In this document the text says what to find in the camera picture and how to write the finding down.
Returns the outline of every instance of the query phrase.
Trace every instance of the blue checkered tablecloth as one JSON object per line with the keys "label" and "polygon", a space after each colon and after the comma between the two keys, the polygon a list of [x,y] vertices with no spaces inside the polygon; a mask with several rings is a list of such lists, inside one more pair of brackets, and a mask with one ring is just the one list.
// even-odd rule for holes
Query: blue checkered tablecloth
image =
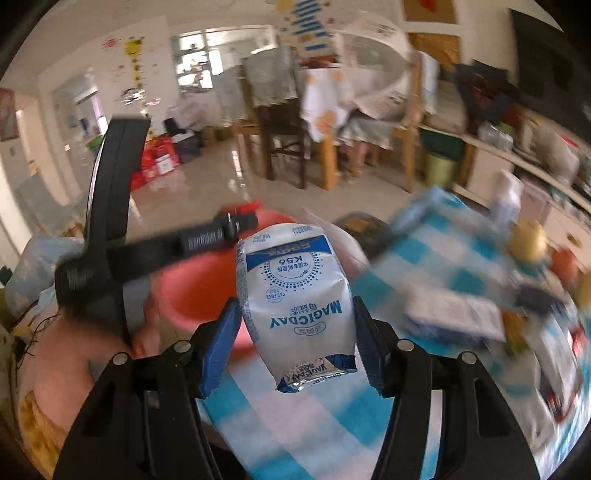
{"label": "blue checkered tablecloth", "polygon": [[[391,224],[398,241],[352,284],[353,294],[361,295],[373,317],[389,322],[400,336],[412,338],[404,330],[401,294],[409,282],[504,302],[504,279],[515,268],[513,260],[466,228],[469,222],[459,225],[463,215],[477,214],[441,190],[419,198]],[[412,339],[439,355],[455,356],[463,350]],[[493,377],[501,373],[490,355],[479,352],[479,356]],[[574,413],[556,431],[555,438],[534,455],[542,478],[555,470],[589,421],[589,365],[582,366],[585,382]],[[230,365],[220,387],[203,405],[254,480],[370,478],[392,399],[379,397],[369,386],[359,355],[357,366],[356,374],[297,394],[282,394],[275,390],[271,374],[257,356]],[[435,392],[422,479],[434,474],[440,431],[441,394]]]}

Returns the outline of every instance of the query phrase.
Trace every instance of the dining table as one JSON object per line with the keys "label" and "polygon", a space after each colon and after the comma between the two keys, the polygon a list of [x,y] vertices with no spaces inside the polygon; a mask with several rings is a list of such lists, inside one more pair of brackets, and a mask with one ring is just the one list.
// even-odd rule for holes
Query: dining table
{"label": "dining table", "polygon": [[[404,291],[419,284],[483,296],[498,304],[507,301],[506,280],[518,266],[504,248],[469,227],[478,215],[440,189],[416,197],[390,221],[392,244],[351,283],[352,294],[361,296],[372,317],[388,322],[399,337],[411,339],[429,353],[457,356],[465,345],[409,332]],[[540,477],[548,478],[591,417],[591,349],[586,348],[579,358],[584,380],[561,422],[540,413],[544,405],[528,357],[515,361],[502,352],[474,351],[524,431]],[[380,397],[369,385],[357,351],[356,365],[356,373],[283,394],[254,353],[229,364],[219,388],[200,408],[254,480],[371,478],[393,400]],[[432,478],[436,471],[442,411],[442,394],[434,391],[421,479]]]}
{"label": "dining table", "polygon": [[385,86],[386,74],[369,67],[335,65],[296,73],[301,117],[314,142],[321,144],[322,188],[337,185],[338,134],[356,109],[355,99]]}

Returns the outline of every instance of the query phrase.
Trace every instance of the green trash bin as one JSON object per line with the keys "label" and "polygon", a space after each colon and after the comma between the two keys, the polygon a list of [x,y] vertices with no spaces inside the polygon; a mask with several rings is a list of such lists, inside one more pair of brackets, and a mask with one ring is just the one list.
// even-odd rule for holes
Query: green trash bin
{"label": "green trash bin", "polygon": [[428,187],[437,185],[442,189],[452,188],[458,162],[435,153],[427,157],[425,183]]}

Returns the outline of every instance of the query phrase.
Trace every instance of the screw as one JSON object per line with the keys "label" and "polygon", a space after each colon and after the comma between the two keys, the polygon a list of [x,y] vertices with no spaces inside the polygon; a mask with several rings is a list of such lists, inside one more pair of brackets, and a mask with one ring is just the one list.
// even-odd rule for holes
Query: screw
{"label": "screw", "polygon": [[115,365],[123,365],[127,361],[127,353],[118,353],[113,357]]}
{"label": "screw", "polygon": [[398,349],[404,352],[410,352],[414,348],[414,343],[410,340],[400,340],[397,344]]}
{"label": "screw", "polygon": [[186,340],[181,340],[174,344],[174,351],[177,353],[188,352],[191,348],[191,343]]}
{"label": "screw", "polygon": [[462,353],[462,360],[468,365],[474,365],[477,359],[476,355],[474,355],[472,352],[464,352]]}

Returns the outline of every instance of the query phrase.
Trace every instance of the bag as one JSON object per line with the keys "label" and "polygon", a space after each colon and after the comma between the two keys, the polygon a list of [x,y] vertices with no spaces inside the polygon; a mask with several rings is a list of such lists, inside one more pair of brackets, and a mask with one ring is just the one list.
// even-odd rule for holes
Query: bag
{"label": "bag", "polygon": [[322,228],[281,223],[240,241],[236,289],[277,390],[357,371],[349,283]]}

